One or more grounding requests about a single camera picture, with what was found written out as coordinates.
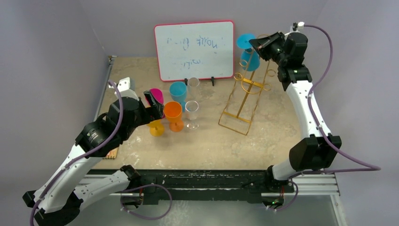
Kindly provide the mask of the pink wine glass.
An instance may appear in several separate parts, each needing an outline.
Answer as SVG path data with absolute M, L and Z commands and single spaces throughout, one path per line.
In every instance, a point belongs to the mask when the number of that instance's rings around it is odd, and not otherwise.
M 155 97 L 161 104 L 164 105 L 164 97 L 163 97 L 163 93 L 162 93 L 162 91 L 161 91 L 160 89 L 158 89 L 158 88 L 152 88 L 152 89 L 150 89 L 149 91 L 154 95 L 154 97 Z

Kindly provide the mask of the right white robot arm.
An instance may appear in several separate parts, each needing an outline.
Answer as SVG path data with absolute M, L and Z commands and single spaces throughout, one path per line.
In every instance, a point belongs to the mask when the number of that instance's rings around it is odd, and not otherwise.
M 312 77 L 303 64 L 308 38 L 299 32 L 277 32 L 249 43 L 260 58 L 278 65 L 278 79 L 294 106 L 301 129 L 301 141 L 290 149 L 288 159 L 268 169 L 271 175 L 265 177 L 264 185 L 275 192 L 283 180 L 297 173 L 330 167 L 337 154 L 331 145 L 339 148 L 342 141 L 331 134 L 313 95 Z

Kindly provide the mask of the clear wine glass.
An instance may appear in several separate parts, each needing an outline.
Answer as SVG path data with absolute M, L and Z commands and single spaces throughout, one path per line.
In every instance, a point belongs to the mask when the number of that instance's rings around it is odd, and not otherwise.
M 197 100 L 199 97 L 200 81 L 198 78 L 192 77 L 187 81 L 187 89 L 191 100 Z
M 187 128 L 195 130 L 199 127 L 197 118 L 199 114 L 199 103 L 195 100 L 190 100 L 185 104 L 185 112 L 187 122 Z

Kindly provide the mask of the orange wine glass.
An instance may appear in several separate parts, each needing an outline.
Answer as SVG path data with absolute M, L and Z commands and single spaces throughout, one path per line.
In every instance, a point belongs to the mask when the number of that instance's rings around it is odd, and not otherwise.
M 182 113 L 182 106 L 178 102 L 170 101 L 165 104 L 164 115 L 169 122 L 169 129 L 172 132 L 180 132 L 183 129 Z

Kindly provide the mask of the yellow wine glass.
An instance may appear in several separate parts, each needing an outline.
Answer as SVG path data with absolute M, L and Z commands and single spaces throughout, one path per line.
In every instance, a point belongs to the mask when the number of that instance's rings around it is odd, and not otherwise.
M 150 134 L 154 137 L 162 136 L 165 131 L 161 120 L 152 121 L 147 126 L 150 128 Z

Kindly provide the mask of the light blue wine glass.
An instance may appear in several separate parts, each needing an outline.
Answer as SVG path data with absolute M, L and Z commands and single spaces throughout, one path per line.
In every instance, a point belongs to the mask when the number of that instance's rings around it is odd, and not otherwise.
M 185 104 L 187 98 L 187 87 L 182 81 L 173 82 L 169 87 L 169 93 L 175 102 L 178 102 L 185 112 Z

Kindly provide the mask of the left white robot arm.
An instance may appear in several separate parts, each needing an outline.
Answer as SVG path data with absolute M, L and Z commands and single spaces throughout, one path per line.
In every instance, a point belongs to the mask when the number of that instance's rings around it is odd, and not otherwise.
M 144 96 L 148 107 L 140 98 L 119 96 L 108 112 L 83 128 L 51 179 L 40 189 L 23 195 L 25 204 L 32 209 L 31 225 L 67 225 L 84 208 L 105 196 L 123 190 L 133 193 L 140 188 L 140 174 L 131 165 L 92 184 L 78 187 L 78 183 L 111 150 L 128 140 L 137 127 L 162 118 L 163 104 L 150 91 L 145 91 Z

